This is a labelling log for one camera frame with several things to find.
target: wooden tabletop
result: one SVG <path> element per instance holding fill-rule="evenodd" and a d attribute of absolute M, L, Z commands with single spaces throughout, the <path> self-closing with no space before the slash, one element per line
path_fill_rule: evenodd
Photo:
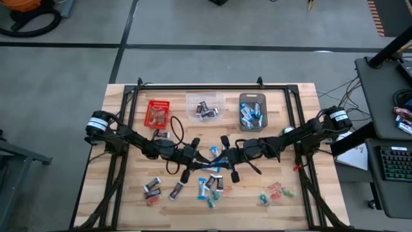
<path fill-rule="evenodd" d="M 306 120 L 316 116 L 320 110 L 315 85 L 312 83 L 298 84 L 301 102 Z M 124 85 L 110 84 L 104 97 L 103 110 L 117 113 L 120 109 Z M 222 91 L 225 96 L 226 112 L 220 121 L 191 122 L 186 115 L 186 93 L 204 91 L 139 91 L 133 129 L 139 134 L 151 138 L 153 130 L 145 127 L 144 117 L 149 100 L 165 100 L 171 103 L 169 116 L 178 117 L 185 131 L 185 142 L 200 138 L 200 152 L 207 156 L 211 146 L 221 148 L 220 136 L 227 135 L 230 143 L 236 139 L 251 139 L 276 136 L 283 128 L 289 126 L 285 94 L 280 90 L 254 91 Z M 259 133 L 242 132 L 239 130 L 239 95 L 240 93 L 264 93 L 267 98 L 268 126 Z M 295 121 L 299 123 L 294 106 Z M 166 131 L 171 132 L 170 125 Z M 91 157 L 103 152 L 104 146 L 95 146 Z M 237 166 L 241 181 L 233 184 L 230 171 L 221 170 L 225 186 L 232 186 L 231 193 L 222 201 L 216 203 L 216 209 L 210 210 L 203 200 L 197 200 L 198 178 L 208 178 L 210 172 L 195 171 L 177 196 L 175 201 L 169 200 L 169 194 L 180 179 L 182 169 L 176 175 L 170 175 L 165 170 L 166 162 L 162 159 L 149 160 L 139 149 L 131 146 L 127 162 L 126 178 L 120 206 L 118 229 L 124 230 L 188 230 L 188 229 L 307 229 L 306 216 L 299 175 L 293 171 L 295 153 L 293 146 L 286 148 L 281 154 L 281 163 L 262 158 L 252 161 L 261 171 L 258 175 L 248 164 Z M 346 224 L 349 224 L 344 205 L 341 187 L 337 177 L 333 158 L 329 154 L 317 153 L 314 156 L 317 179 L 321 194 L 332 211 Z M 110 163 L 110 155 L 104 155 L 92 161 L 86 173 L 75 226 L 81 225 L 101 201 Z M 169 164 L 171 171 L 176 164 Z M 158 185 L 162 190 L 161 200 L 153 207 L 146 206 L 143 187 L 155 177 L 160 177 Z M 270 207 L 260 205 L 258 195 L 264 187 L 280 182 L 284 187 L 295 192 L 296 197 L 281 197 L 272 201 Z M 319 225 L 314 201 L 311 206 L 315 224 Z M 113 204 L 109 206 L 108 222 L 111 219 Z"/>

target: wrapped snack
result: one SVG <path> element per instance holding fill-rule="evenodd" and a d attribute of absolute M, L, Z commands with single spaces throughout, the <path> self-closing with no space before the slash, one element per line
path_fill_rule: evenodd
<path fill-rule="evenodd" d="M 230 193 L 232 192 L 233 187 L 232 186 L 227 186 L 224 190 L 223 190 L 223 196 L 227 197 L 230 195 Z"/>
<path fill-rule="evenodd" d="M 209 111 L 209 109 L 208 109 L 205 101 L 202 101 L 202 102 L 199 103 L 199 104 L 202 106 L 204 112 L 208 112 L 208 111 Z"/>
<path fill-rule="evenodd" d="M 275 184 L 266 187 L 266 191 L 268 191 L 270 193 L 274 193 L 274 192 L 279 191 L 281 189 L 282 189 L 282 185 L 279 182 L 276 182 Z"/>
<path fill-rule="evenodd" d="M 209 179 L 207 180 L 205 184 L 205 189 L 210 190 L 212 188 L 212 185 L 214 184 L 214 181 L 216 180 L 216 176 L 211 174 Z"/>
<path fill-rule="evenodd" d="M 159 177 L 155 177 L 152 181 L 150 181 L 150 183 L 146 184 L 144 186 L 144 191 L 148 192 L 150 191 L 150 189 L 152 189 L 155 185 L 162 183 L 162 181 L 160 181 Z"/>
<path fill-rule="evenodd" d="M 243 117 L 243 118 L 241 119 L 241 122 L 242 122 L 242 124 L 243 124 L 244 126 L 246 126 L 246 127 L 248 127 L 248 128 L 251 128 L 251 127 L 253 126 L 252 123 L 249 122 L 245 117 Z"/>
<path fill-rule="evenodd" d="M 207 113 L 203 114 L 201 117 L 202 118 L 216 117 L 216 112 L 214 110 L 209 110 Z"/>
<path fill-rule="evenodd" d="M 292 191 L 290 191 L 290 190 L 287 189 L 287 188 L 282 188 L 282 194 L 283 194 L 284 196 L 287 196 L 287 197 L 290 197 L 290 198 L 295 197 L 295 193 L 292 192 Z"/>
<path fill-rule="evenodd" d="M 223 191 L 223 176 L 216 176 L 216 179 L 218 180 L 218 187 L 216 188 L 216 191 Z"/>
<path fill-rule="evenodd" d="M 270 194 L 270 199 L 271 200 L 277 200 L 281 197 L 282 197 L 282 192 L 281 191 L 277 191 L 275 193 Z"/>
<path fill-rule="evenodd" d="M 160 132 L 160 131 L 158 131 L 156 133 L 156 137 L 162 137 L 162 138 L 168 139 L 168 138 L 170 138 L 170 132 Z"/>
<path fill-rule="evenodd" d="M 249 111 L 247 110 L 246 107 L 243 107 L 242 109 L 240 109 L 240 112 L 241 112 L 242 115 L 243 115 L 242 120 L 243 120 L 243 119 L 246 119 L 246 120 L 248 120 L 249 122 L 253 121 L 253 117 L 250 115 L 250 113 L 249 113 Z"/>
<path fill-rule="evenodd" d="M 151 206 L 155 205 L 159 200 L 160 200 L 160 197 L 158 195 L 154 196 L 154 197 L 151 197 L 151 198 L 147 199 L 146 206 L 151 207 Z"/>
<path fill-rule="evenodd" d="M 157 112 L 157 121 L 159 125 L 164 125 L 166 123 L 165 114 L 166 112 L 164 110 L 160 110 Z"/>
<path fill-rule="evenodd" d="M 207 202 L 207 206 L 209 207 L 209 209 L 214 209 L 216 207 L 213 199 L 211 199 L 210 197 L 206 198 L 206 202 Z"/>
<path fill-rule="evenodd" d="M 262 112 L 260 110 L 260 104 L 259 103 L 255 103 L 255 117 L 260 119 L 260 116 L 262 116 Z"/>
<path fill-rule="evenodd" d="M 211 197 L 212 197 L 213 201 L 215 201 L 215 202 L 218 202 L 221 199 L 220 193 L 218 193 L 217 191 L 214 191 L 214 190 L 211 191 Z"/>
<path fill-rule="evenodd" d="M 202 115 L 203 113 L 203 106 L 201 104 L 198 104 L 198 107 L 196 108 L 196 115 Z"/>
<path fill-rule="evenodd" d="M 213 159 L 217 158 L 219 156 L 219 151 L 217 146 L 211 147 L 211 153 L 213 155 Z M 217 168 L 203 168 L 202 170 L 208 170 L 208 171 L 215 171 L 217 173 L 220 172 L 220 167 Z"/>
<path fill-rule="evenodd" d="M 144 198 L 147 200 L 153 196 L 160 195 L 161 193 L 162 192 L 160 191 L 160 188 L 157 188 L 155 190 L 151 190 L 151 191 L 148 191 L 147 193 L 144 193 Z"/>
<path fill-rule="evenodd" d="M 176 186 L 174 187 L 173 191 L 169 195 L 169 199 L 175 200 L 177 195 L 181 192 L 185 185 L 182 182 L 178 182 Z"/>
<path fill-rule="evenodd" d="M 264 193 L 259 194 L 259 201 L 262 204 L 262 206 L 265 207 L 265 208 L 269 207 L 269 205 L 270 205 L 269 199 Z"/>
<path fill-rule="evenodd" d="M 263 115 L 260 115 L 259 119 L 259 127 L 262 127 Z"/>
<path fill-rule="evenodd" d="M 199 194 L 198 200 L 205 200 L 206 199 L 206 190 L 205 190 L 206 178 L 199 178 Z"/>

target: red plastic bin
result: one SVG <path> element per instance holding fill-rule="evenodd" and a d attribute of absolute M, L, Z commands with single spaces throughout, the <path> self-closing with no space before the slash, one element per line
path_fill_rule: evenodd
<path fill-rule="evenodd" d="M 146 110 L 146 116 L 144 118 L 144 126 L 147 126 L 148 128 L 155 128 L 155 129 L 165 129 L 167 126 L 167 121 L 169 120 L 169 106 L 170 102 L 168 101 L 149 101 L 149 104 L 147 105 L 147 110 Z M 157 122 L 154 123 L 153 125 L 150 124 L 152 121 L 152 118 L 150 117 L 150 111 L 151 108 L 161 108 L 165 111 L 165 124 L 160 125 Z"/>

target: keyboard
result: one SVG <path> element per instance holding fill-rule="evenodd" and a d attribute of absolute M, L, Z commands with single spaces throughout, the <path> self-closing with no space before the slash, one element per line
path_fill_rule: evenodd
<path fill-rule="evenodd" d="M 412 182 L 412 148 L 381 146 L 384 180 Z"/>

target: gray concrete floor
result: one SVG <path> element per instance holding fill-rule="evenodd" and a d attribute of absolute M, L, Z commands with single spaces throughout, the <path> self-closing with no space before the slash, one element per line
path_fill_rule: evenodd
<path fill-rule="evenodd" d="M 69 20 L 33 39 L 38 43 L 119 43 L 133 0 L 78 0 Z M 382 48 L 391 38 L 376 33 L 366 0 L 140 0 L 128 43 L 219 44 Z M 35 28 L 50 20 L 42 16 Z M 0 8 L 0 26 L 10 26 Z M 14 144 L 53 157 L 33 166 L 12 225 L 32 231 L 66 229 L 75 206 L 90 147 L 84 125 L 99 109 L 117 49 L 0 47 L 0 128 Z M 328 90 L 356 76 L 354 60 L 372 53 L 248 52 L 126 49 L 116 83 L 314 82 Z M 341 98 L 344 88 L 332 92 Z M 361 89 L 352 99 L 367 111 Z M 322 107 L 338 104 L 328 96 Z M 351 112 L 353 119 L 365 118 Z M 367 121 L 356 122 L 359 128 Z M 342 183 L 351 224 L 363 229 L 407 231 L 412 220 L 394 220 L 367 208 L 368 184 Z"/>

